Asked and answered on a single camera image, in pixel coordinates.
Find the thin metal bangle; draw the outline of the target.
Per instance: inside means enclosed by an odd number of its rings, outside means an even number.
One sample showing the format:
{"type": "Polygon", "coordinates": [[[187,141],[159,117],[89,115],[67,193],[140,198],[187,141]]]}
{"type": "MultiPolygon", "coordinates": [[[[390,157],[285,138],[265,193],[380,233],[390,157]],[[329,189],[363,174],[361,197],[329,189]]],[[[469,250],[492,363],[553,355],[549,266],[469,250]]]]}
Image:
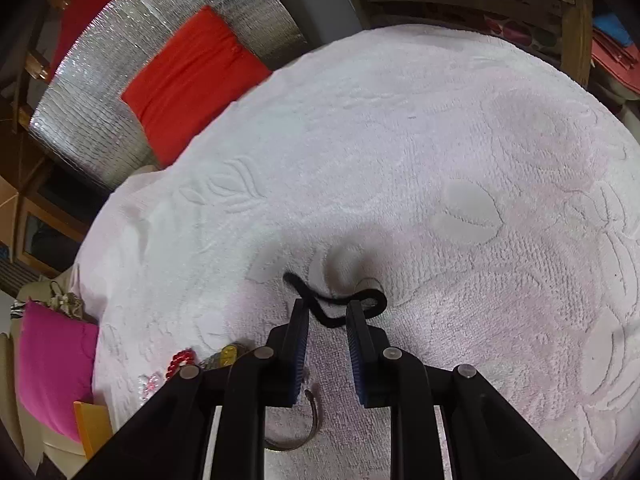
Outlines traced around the thin metal bangle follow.
{"type": "Polygon", "coordinates": [[[322,423],[317,396],[305,388],[292,408],[267,408],[265,448],[271,452],[291,452],[314,440],[322,423]]]}

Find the orange cardboard box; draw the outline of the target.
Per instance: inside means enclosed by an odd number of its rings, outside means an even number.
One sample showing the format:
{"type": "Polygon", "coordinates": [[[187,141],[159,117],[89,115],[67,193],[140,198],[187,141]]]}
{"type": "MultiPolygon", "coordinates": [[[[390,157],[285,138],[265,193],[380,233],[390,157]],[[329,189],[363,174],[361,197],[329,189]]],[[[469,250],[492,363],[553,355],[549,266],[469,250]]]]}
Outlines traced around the orange cardboard box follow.
{"type": "Polygon", "coordinates": [[[82,448],[90,460],[113,435],[108,409],[104,405],[75,401],[74,414],[82,448]]]}

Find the gold wristwatch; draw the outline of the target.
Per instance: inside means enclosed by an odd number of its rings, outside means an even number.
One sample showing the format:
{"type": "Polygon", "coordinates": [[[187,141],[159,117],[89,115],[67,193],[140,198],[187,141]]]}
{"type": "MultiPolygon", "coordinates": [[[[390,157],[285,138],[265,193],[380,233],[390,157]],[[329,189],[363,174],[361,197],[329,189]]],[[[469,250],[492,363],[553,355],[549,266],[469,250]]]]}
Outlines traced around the gold wristwatch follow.
{"type": "Polygon", "coordinates": [[[218,368],[232,366],[247,352],[242,344],[227,344],[220,351],[198,363],[202,370],[218,370],[218,368]]]}

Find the magenta pillow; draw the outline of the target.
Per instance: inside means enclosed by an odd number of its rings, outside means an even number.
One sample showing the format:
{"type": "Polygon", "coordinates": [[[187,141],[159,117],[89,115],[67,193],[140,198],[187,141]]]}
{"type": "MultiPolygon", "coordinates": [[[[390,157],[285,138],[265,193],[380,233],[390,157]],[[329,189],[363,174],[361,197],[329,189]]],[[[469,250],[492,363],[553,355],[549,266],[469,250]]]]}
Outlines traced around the magenta pillow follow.
{"type": "Polygon", "coordinates": [[[93,401],[99,327],[29,301],[17,341],[17,395],[40,424],[78,442],[74,403],[93,401]]]}

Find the red cushion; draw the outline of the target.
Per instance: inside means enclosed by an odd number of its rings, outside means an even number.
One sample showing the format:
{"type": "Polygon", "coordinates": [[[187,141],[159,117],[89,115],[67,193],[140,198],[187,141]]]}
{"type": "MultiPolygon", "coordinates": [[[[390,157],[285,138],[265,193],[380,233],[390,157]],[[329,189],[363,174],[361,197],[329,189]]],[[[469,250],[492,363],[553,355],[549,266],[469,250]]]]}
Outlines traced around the red cushion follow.
{"type": "Polygon", "coordinates": [[[165,168],[231,103],[270,75],[226,22],[204,6],[130,81],[122,100],[165,168]]]}

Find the silver foil insulation sheet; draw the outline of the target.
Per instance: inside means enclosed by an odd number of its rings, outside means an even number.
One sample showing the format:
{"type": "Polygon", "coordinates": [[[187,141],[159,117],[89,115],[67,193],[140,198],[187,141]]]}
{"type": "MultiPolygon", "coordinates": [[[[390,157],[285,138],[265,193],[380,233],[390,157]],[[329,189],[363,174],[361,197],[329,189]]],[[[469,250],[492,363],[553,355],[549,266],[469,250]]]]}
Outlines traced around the silver foil insulation sheet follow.
{"type": "Polygon", "coordinates": [[[272,70],[307,50],[280,0],[111,0],[55,71],[30,118],[32,137],[104,190],[151,165],[149,143],[120,96],[203,6],[218,13],[272,70]]]}

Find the wooden cabinet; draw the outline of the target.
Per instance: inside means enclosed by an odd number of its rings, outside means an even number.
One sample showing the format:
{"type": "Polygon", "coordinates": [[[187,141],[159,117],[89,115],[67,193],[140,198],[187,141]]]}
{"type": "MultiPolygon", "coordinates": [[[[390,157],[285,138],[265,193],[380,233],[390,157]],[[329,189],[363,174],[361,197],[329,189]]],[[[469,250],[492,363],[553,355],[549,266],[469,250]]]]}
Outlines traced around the wooden cabinet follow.
{"type": "Polygon", "coordinates": [[[105,196],[51,156],[1,101],[1,244],[9,259],[54,278],[75,261],[105,196]]]}

